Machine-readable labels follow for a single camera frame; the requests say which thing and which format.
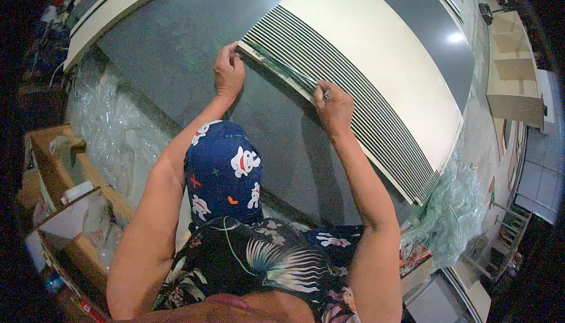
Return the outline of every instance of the concrete floor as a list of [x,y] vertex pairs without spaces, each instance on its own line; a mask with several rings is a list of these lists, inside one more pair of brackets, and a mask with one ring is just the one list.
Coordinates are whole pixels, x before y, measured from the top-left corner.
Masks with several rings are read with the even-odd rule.
[[[494,130],[493,119],[486,100],[485,92],[488,81],[489,69],[489,38],[487,26],[478,12],[478,4],[480,2],[490,2],[489,0],[453,0],[462,12],[464,24],[460,25],[462,33],[471,47],[475,57],[475,71],[471,84],[471,90],[468,97],[467,105],[463,113],[464,125],[461,133],[461,165],[470,165],[474,163],[478,165],[477,174],[480,180],[481,188],[484,190],[485,199],[484,206],[488,206],[491,198],[488,194],[488,188],[491,184],[493,176],[496,179],[495,193],[496,198],[501,203],[506,203],[509,196],[508,187],[508,165],[511,153],[506,153],[502,160],[498,157],[498,143]],[[137,175],[146,179],[147,175]],[[272,209],[268,209],[267,213],[272,216],[280,216]],[[489,238],[493,238],[498,232],[498,226],[495,223],[497,216],[502,217],[504,211],[493,207],[487,211],[483,221],[483,233]],[[189,213],[181,216],[183,222],[179,227],[186,228]]]

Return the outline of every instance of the floor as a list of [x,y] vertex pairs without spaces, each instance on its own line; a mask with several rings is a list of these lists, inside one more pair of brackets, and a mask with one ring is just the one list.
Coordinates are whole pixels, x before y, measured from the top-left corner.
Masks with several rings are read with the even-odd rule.
[[[509,187],[507,184],[507,168],[510,157],[506,157],[508,158],[508,160],[505,160],[505,158],[500,160],[498,157],[496,134],[494,131],[493,120],[490,114],[488,102],[485,96],[489,66],[488,31],[486,24],[478,13],[478,3],[489,2],[489,0],[453,1],[456,2],[457,6],[462,12],[464,24],[460,25],[460,28],[462,29],[462,32],[466,37],[469,46],[472,48],[472,52],[475,57],[475,71],[473,73],[471,90],[463,113],[465,122],[460,136],[462,143],[460,167],[469,166],[471,163],[478,165],[477,175],[480,180],[481,188],[485,193],[483,200],[483,204],[485,206],[488,206],[488,202],[491,198],[490,194],[487,193],[487,189],[491,184],[493,176],[497,180],[497,182],[495,183],[496,198],[498,201],[505,203],[506,199],[509,196]],[[98,69],[99,75],[102,75],[104,70],[100,70],[100,65],[98,65],[97,63],[92,64]],[[87,76],[88,74],[86,73],[84,73],[83,75],[82,85],[85,86],[85,88],[93,88],[93,86],[97,85],[96,79],[99,79],[99,76],[98,78],[94,77],[93,80],[93,76]],[[104,102],[108,101],[107,98],[109,96],[116,96],[117,89],[117,84],[112,85],[110,89],[111,93],[108,95],[100,94],[101,90],[95,88],[94,90],[98,91],[98,105],[100,107],[104,106]],[[122,118],[123,121],[126,121],[128,116],[134,115],[144,120],[142,124],[143,127],[136,130],[137,136],[139,137],[138,139],[141,139],[143,143],[137,142],[137,145],[132,145],[132,143],[134,142],[132,142],[132,139],[128,138],[127,136],[125,138],[121,137],[120,140],[123,143],[129,145],[128,148],[132,150],[132,154],[136,154],[137,148],[137,154],[135,155],[135,157],[138,155],[149,155],[149,157],[151,158],[151,160],[149,161],[145,160],[142,166],[138,165],[138,158],[135,159],[137,172],[136,174],[132,175],[131,184],[133,186],[131,186],[131,188],[133,190],[129,192],[127,197],[129,197],[131,200],[135,199],[135,201],[138,201],[140,195],[137,195],[136,193],[140,190],[137,189],[138,187],[135,187],[135,185],[139,184],[140,180],[141,182],[145,183],[147,173],[152,167],[152,164],[154,164],[156,156],[158,156],[158,152],[153,150],[151,148],[151,145],[166,144],[167,140],[169,140],[170,137],[174,135],[175,131],[169,130],[163,131],[162,133],[148,133],[149,131],[159,129],[160,123],[159,121],[157,121],[160,118],[159,113],[156,111],[147,111],[147,109],[142,106],[143,99],[140,99],[138,97],[127,95],[120,100],[121,101],[119,102],[119,105],[121,106],[122,111],[119,115],[114,116],[115,119]],[[71,119],[70,122],[71,124],[75,124],[75,129],[80,129],[79,124],[81,124],[81,120],[73,121]],[[118,127],[117,133],[119,134],[121,131],[125,132],[125,130],[121,130]],[[112,138],[111,135],[106,135],[105,137],[110,139]],[[267,213],[272,216],[283,217],[272,208],[267,209]],[[497,216],[503,216],[503,213],[503,210],[496,207],[493,207],[492,209],[487,211],[483,221],[483,233],[485,233],[489,238],[492,238],[496,235],[498,228],[496,226],[495,220]],[[187,228],[187,221],[189,221],[189,217],[190,208],[188,207],[188,211],[185,211],[181,214],[181,224],[179,228]],[[180,234],[177,238],[182,239],[186,237],[184,234]]]

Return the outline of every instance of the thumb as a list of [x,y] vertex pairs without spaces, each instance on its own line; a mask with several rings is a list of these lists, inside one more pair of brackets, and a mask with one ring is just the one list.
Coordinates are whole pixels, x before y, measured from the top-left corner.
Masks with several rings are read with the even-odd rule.
[[314,91],[314,102],[316,104],[316,107],[318,108],[322,108],[325,106],[325,101],[324,101],[324,92],[321,89],[321,86],[316,85],[316,91]]
[[235,69],[236,72],[241,72],[241,71],[245,71],[244,68],[244,62],[241,60],[241,58],[238,56],[235,56],[233,58],[233,68]]

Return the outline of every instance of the white wire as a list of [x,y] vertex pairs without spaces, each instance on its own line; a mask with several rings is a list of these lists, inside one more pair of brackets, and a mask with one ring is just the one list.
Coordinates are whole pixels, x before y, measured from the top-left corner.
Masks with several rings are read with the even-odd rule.
[[63,66],[63,64],[65,64],[64,61],[61,64],[59,64],[59,66],[53,72],[53,75],[51,75],[51,82],[49,83],[49,87],[47,89],[50,89],[51,86],[53,85],[53,79],[55,79],[55,74],[57,73],[57,70],[59,70],[59,68]]

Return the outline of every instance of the slatted panel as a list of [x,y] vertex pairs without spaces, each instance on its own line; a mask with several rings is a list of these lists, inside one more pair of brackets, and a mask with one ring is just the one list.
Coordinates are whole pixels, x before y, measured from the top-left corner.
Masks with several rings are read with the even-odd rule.
[[[424,203],[437,184],[434,171],[399,116],[373,84],[331,43],[278,5],[242,39],[306,75],[334,82],[355,100],[351,129],[411,199]],[[315,86],[292,77],[310,93]]]

